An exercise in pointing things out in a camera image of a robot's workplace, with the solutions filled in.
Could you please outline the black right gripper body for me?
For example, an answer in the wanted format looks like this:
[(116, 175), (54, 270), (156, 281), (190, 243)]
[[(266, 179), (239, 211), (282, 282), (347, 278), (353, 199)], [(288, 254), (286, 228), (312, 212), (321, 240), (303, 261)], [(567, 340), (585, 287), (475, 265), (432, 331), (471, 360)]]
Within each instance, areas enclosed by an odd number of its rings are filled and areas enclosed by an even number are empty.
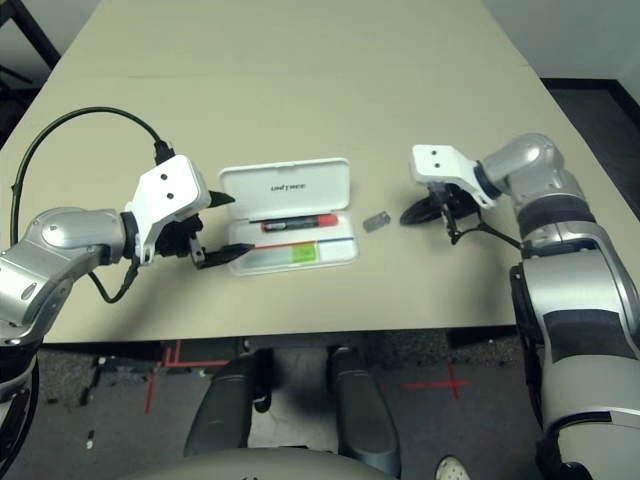
[(438, 206), (452, 244), (456, 244), (463, 232), (457, 227), (457, 220), (479, 213), (479, 206), (473, 197), (460, 187), (449, 183), (435, 183), (432, 196)]

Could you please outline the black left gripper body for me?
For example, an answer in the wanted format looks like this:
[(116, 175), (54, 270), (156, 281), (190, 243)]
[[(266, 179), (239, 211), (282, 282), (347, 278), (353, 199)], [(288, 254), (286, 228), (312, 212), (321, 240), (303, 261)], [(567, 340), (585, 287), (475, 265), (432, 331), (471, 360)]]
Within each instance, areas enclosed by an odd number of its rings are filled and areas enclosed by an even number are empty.
[(156, 253), (162, 257), (189, 256), (193, 264), (202, 269), (205, 251), (197, 236), (202, 229), (203, 223), (198, 214), (166, 224), (156, 241)]

